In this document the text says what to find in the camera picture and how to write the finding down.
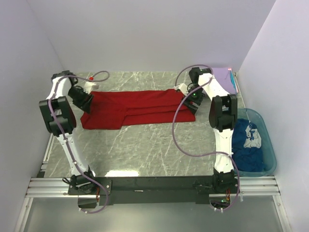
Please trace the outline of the red t shirt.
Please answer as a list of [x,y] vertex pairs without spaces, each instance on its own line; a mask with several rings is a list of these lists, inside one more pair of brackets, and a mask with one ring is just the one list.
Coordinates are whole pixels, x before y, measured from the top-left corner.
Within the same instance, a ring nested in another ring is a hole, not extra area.
[[122,126],[171,123],[183,94],[174,89],[93,91],[90,113],[81,117],[86,130],[118,130]]

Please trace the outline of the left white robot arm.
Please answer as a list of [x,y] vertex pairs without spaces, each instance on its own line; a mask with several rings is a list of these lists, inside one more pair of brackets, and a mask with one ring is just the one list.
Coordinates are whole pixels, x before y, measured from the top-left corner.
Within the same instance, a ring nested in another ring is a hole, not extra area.
[[85,194],[91,194],[97,187],[93,179],[96,174],[91,170],[77,146],[74,133],[77,122],[68,97],[72,99],[76,107],[89,113],[93,99],[90,92],[96,85],[87,82],[85,89],[77,85],[79,79],[69,70],[53,74],[51,91],[45,100],[39,102],[39,109],[48,132],[54,135],[62,145],[70,165],[70,173],[74,176],[86,176],[80,181],[80,190]]

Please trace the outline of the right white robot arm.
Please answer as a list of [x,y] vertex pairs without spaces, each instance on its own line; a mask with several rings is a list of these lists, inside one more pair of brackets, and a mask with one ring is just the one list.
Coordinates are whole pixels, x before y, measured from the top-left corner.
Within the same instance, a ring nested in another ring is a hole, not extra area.
[[237,182],[232,163],[232,135],[238,118],[238,100],[216,80],[210,68],[193,67],[189,71],[191,86],[187,88],[184,105],[197,112],[204,96],[211,100],[209,124],[215,135],[216,160],[213,168],[212,188],[222,193]]

